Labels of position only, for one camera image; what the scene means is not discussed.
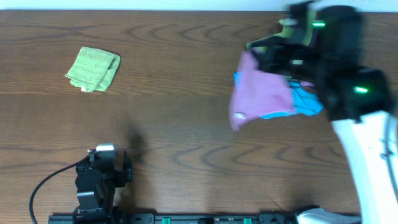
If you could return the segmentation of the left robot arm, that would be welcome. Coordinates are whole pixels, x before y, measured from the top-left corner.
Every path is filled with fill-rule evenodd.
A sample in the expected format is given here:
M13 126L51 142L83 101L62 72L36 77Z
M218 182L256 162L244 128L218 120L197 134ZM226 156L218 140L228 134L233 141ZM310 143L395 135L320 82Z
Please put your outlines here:
M88 157L76 165L77 198L83 220L111 218L114 194L117 188L132 182L132 161L123 152L123 167L115 168L113 150L90 150Z

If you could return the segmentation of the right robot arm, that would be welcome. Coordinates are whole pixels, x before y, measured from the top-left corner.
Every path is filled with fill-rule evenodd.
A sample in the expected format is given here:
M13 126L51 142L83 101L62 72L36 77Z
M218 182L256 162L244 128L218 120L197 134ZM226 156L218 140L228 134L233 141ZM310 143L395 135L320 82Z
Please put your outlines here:
M257 40L249 49L260 70L315 86L349 162L361 213L313 207L297 212L295 221L396 223L395 102L384 73L361 65L363 16L351 6L328 6L310 21L309 10L309 2L290 5L285 24L292 34Z

